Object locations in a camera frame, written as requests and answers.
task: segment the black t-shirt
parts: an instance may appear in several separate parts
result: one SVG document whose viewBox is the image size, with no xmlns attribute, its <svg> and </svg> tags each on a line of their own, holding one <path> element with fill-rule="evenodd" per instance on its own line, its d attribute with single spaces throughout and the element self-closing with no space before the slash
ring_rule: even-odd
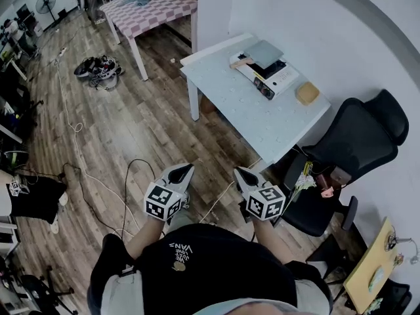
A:
<svg viewBox="0 0 420 315">
<path fill-rule="evenodd" d="M 216 226 L 192 224 L 149 245 L 136 261 L 117 236 L 107 235 L 88 290 L 94 315 L 100 314 L 106 282 L 126 264 L 133 264 L 142 274 L 145 315 L 194 314 L 240 298 L 297 306 L 295 274 L 266 247 Z"/>
</svg>

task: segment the wooden floor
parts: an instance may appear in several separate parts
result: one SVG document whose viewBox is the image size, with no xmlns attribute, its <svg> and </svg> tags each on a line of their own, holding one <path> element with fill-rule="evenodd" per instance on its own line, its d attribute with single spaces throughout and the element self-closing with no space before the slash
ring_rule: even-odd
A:
<svg viewBox="0 0 420 315">
<path fill-rule="evenodd" d="M 70 123 L 83 124 L 76 139 L 88 174 L 122 197 L 125 172 L 132 159 L 147 160 L 157 174 L 170 165 L 191 162 L 196 168 L 190 191 L 192 211 L 200 219 L 232 181 L 233 167 L 248 166 L 259 157 L 216 113 L 192 121 L 186 81 L 179 70 L 179 60 L 191 53 L 189 47 L 161 27 L 136 40 L 149 75 L 146 82 L 140 78 L 127 40 L 116 45 L 107 24 L 95 29 L 76 11 L 61 23 L 58 32 L 49 30 L 42 35 L 38 41 L 43 46 L 42 56 L 30 62 L 27 69 L 32 78 L 28 82 L 32 98 L 45 102 L 38 109 L 39 125 L 28 142 L 28 166 L 42 173 L 59 174 L 66 162 L 80 165 L 74 132 L 67 124 L 58 66 L 50 63 L 62 47 L 67 47 L 60 60 L 60 73 Z M 125 68 L 125 74 L 111 91 L 90 88 L 73 74 L 83 58 L 100 54 L 117 58 Z M 128 204 L 140 226 L 145 221 L 143 193 L 151 180 L 147 165 L 132 166 Z M 70 201 L 59 214 L 60 233 L 52 234 L 49 225 L 41 220 L 17 218 L 22 243 L 16 256 L 28 274 L 42 275 L 51 265 L 57 287 L 75 289 L 74 295 L 63 298 L 64 302 L 79 314 L 88 314 L 85 295 L 89 277 L 102 238 L 110 230 L 94 218 L 83 201 L 77 175 L 70 168 L 66 168 L 66 181 Z M 123 204 L 118 198 L 90 178 L 83 177 L 83 186 L 87 200 L 100 218 L 114 228 L 121 228 Z M 232 186 L 207 221 L 251 239 L 253 228 L 244 223 L 239 201 L 240 196 Z M 132 234 L 137 231 L 129 215 L 126 229 Z M 309 237 L 286 223 L 279 225 L 277 231 L 300 260 L 305 260 L 327 236 Z M 339 220 L 333 220 L 331 231 L 341 244 L 352 247 L 354 238 L 339 228 Z M 342 307 L 344 301 L 341 298 L 337 302 L 334 314 L 353 314 Z"/>
</svg>

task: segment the chair headrest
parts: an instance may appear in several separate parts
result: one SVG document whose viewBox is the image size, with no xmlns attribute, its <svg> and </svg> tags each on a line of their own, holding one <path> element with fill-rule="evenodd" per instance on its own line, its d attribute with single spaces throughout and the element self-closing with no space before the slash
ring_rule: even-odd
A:
<svg viewBox="0 0 420 315">
<path fill-rule="evenodd" d="M 401 146 L 408 135 L 408 118 L 401 105 L 385 89 L 364 107 L 376 118 L 397 146 Z"/>
</svg>

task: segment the pink checkered tablecloth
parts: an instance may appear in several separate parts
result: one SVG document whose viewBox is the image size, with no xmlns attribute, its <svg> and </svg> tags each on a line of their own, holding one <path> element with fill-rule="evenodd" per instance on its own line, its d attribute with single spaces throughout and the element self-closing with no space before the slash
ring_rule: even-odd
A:
<svg viewBox="0 0 420 315">
<path fill-rule="evenodd" d="M 120 6 L 124 0 L 113 0 L 100 7 L 120 32 L 136 37 L 160 24 L 189 15 L 197 10 L 195 0 L 151 0 L 146 6 L 137 2 Z"/>
</svg>

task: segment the electric fan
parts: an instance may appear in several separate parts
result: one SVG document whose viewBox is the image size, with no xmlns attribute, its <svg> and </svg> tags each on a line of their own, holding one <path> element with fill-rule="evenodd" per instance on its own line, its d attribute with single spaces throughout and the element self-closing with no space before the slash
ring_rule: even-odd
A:
<svg viewBox="0 0 420 315">
<path fill-rule="evenodd" d="M 35 5 L 35 8 L 39 14 L 47 14 L 49 12 L 55 24 L 56 20 L 53 15 L 53 12 L 51 12 L 54 6 L 55 6 L 55 0 L 38 0 Z"/>
</svg>

